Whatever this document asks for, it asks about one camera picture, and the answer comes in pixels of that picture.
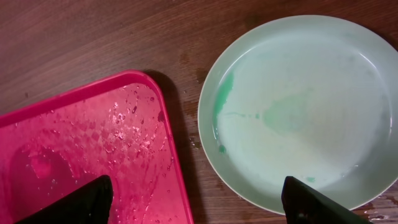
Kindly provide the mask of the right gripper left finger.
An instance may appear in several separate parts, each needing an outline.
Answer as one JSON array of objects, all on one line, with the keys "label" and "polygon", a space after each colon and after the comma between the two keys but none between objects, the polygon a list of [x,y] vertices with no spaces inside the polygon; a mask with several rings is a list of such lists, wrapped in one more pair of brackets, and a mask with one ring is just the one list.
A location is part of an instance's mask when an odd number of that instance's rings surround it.
[{"label": "right gripper left finger", "polygon": [[111,178],[101,175],[17,224],[107,224],[112,201]]}]

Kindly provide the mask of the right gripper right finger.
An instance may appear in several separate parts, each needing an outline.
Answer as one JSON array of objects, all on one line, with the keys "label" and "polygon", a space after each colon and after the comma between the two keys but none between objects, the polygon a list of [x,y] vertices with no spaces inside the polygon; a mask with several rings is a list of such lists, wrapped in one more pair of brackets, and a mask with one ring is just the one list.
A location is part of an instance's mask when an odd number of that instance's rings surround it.
[{"label": "right gripper right finger", "polygon": [[292,176],[281,193],[287,224],[371,224]]}]

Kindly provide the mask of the white plate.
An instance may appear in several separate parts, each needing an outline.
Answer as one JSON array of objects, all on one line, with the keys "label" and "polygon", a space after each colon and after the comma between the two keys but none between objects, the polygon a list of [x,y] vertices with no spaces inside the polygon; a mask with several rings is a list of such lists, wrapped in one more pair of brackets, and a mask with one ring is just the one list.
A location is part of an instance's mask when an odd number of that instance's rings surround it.
[{"label": "white plate", "polygon": [[203,84],[198,130],[221,180],[283,213],[293,176],[340,205],[397,180],[397,49],[329,16],[292,16],[241,36]]}]

